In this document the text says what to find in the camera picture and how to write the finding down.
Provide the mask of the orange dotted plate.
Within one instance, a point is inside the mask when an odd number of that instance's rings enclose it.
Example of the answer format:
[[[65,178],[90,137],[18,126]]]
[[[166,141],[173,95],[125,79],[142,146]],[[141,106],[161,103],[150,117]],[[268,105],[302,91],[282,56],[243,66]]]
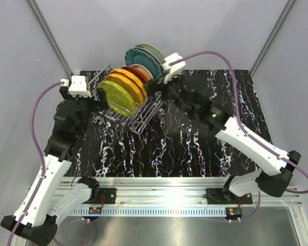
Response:
[[[136,81],[120,74],[111,73],[105,77],[105,80],[114,82],[122,86],[133,98],[136,106],[141,106],[145,99],[145,93],[141,85],[138,85]]]

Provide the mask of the cream plate with black flower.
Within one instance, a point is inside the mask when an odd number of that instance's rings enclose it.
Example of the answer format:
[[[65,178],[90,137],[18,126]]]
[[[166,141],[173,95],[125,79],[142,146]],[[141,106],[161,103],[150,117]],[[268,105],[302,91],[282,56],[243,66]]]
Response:
[[[150,73],[150,71],[146,67],[139,65],[139,64],[131,65],[131,67],[140,71],[146,77],[147,80],[153,79],[152,74]]]

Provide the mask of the yellow dotted plate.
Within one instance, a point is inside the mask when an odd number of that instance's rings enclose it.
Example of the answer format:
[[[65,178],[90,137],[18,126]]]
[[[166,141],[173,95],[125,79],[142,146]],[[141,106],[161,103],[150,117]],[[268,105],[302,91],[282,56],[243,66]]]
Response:
[[[134,75],[133,73],[123,69],[123,68],[119,68],[119,69],[114,69],[112,70],[110,73],[112,74],[119,74],[122,75],[124,77],[127,77],[130,81],[132,81],[141,91],[142,95],[143,95],[143,100],[145,101],[147,98],[147,92],[144,88],[143,83],[141,82],[141,80]]]

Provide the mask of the red brown scalloped plate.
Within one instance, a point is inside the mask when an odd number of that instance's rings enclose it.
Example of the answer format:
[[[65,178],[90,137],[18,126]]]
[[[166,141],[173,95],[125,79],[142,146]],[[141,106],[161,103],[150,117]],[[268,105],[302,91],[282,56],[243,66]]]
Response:
[[[147,84],[147,82],[148,82],[147,77],[146,77],[142,72],[140,72],[138,69],[133,68],[133,67],[130,67],[130,66],[122,67],[122,69],[131,72],[131,73],[134,74],[143,84]]]

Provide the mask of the green floral plate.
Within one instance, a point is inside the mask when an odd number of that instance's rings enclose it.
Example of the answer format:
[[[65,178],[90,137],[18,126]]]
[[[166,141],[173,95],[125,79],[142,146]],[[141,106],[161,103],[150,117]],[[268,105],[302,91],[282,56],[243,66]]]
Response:
[[[143,51],[147,55],[149,55],[149,57],[151,57],[162,70],[161,65],[163,62],[165,62],[165,56],[158,48],[148,43],[138,43],[134,46],[134,48]]]

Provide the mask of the teal plate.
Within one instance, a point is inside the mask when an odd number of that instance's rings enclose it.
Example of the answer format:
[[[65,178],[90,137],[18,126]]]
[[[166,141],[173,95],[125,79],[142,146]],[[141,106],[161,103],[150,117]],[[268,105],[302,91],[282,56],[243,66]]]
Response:
[[[151,73],[154,79],[162,76],[159,60],[151,53],[137,47],[126,51],[125,65],[141,65]]]

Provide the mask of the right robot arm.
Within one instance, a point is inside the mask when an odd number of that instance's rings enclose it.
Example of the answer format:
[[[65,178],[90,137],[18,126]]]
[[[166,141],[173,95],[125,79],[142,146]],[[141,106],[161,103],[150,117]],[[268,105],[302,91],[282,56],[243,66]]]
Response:
[[[203,94],[188,90],[183,79],[182,75],[173,76],[167,83],[152,79],[145,89],[150,97],[161,93],[162,99],[174,103],[192,125],[233,146],[259,166],[255,172],[230,177],[221,191],[224,201],[235,203],[246,194],[260,191],[281,197],[293,177],[294,167],[288,161],[297,164],[301,155],[297,151],[280,150],[258,135],[250,137],[252,131],[239,126],[235,116]]]

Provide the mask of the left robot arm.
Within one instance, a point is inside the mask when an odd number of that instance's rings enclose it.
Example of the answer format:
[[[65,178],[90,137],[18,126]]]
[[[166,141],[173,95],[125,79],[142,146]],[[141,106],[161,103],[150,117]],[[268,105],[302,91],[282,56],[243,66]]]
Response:
[[[10,231],[7,245],[14,236],[35,245],[48,245],[59,225],[84,202],[105,202],[100,183],[93,177],[83,176],[62,198],[51,204],[61,178],[70,168],[82,147],[91,115],[98,109],[108,109],[106,93],[100,89],[100,98],[94,99],[87,86],[58,84],[63,100],[57,105],[54,126],[44,150],[35,135],[34,119],[43,96],[53,89],[51,85],[36,99],[31,111],[30,132],[40,155],[41,167],[20,207],[12,215],[2,218],[1,227]]]

